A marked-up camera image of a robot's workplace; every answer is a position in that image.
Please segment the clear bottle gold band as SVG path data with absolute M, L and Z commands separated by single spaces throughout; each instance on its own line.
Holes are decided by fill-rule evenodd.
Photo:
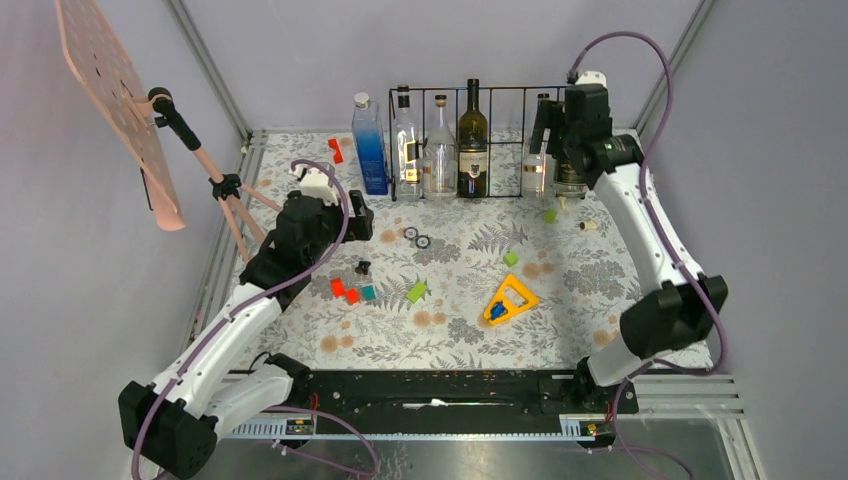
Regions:
M 522 159 L 521 187 L 523 197 L 551 198 L 554 196 L 553 172 L 547 152 L 550 131 L 538 131 L 536 123 L 525 142 Z

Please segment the clear bottle black label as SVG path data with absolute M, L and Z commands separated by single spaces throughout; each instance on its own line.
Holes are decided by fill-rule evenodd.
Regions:
M 568 161 L 557 161 L 553 180 L 558 197 L 584 199 L 588 192 L 585 178 Z

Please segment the blue glass bottle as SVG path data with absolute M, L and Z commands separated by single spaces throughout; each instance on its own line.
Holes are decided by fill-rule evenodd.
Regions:
M 365 190 L 369 195 L 388 195 L 389 176 L 379 105 L 365 92 L 355 94 L 353 101 L 351 129 Z

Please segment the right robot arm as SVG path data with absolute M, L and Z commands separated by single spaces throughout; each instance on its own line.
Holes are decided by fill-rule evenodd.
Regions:
M 602 202 L 637 271 L 641 300 L 620 318 L 619 337 L 584 359 L 575 402 L 597 412 L 612 385 L 651 360 L 705 340 L 728 296 L 720 276 L 707 276 L 665 215 L 639 143 L 612 131 L 609 92 L 601 84 L 569 85 L 560 101 L 539 103 L 530 150 L 546 150 L 555 179 L 572 169 Z

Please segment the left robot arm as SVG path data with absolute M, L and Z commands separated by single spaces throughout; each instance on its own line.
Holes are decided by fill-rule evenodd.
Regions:
M 310 369 L 284 354 L 271 355 L 232 385 L 221 383 L 238 355 L 285 312 L 340 244 L 371 239 L 373 219 L 359 190 L 330 201 L 304 190 L 289 193 L 274 229 L 213 321 L 150 383 L 132 381 L 119 394 L 132 478 L 140 478 L 140 461 L 147 459 L 162 474 L 189 479 L 223 436 L 254 415 L 277 405 L 296 411 L 313 400 Z

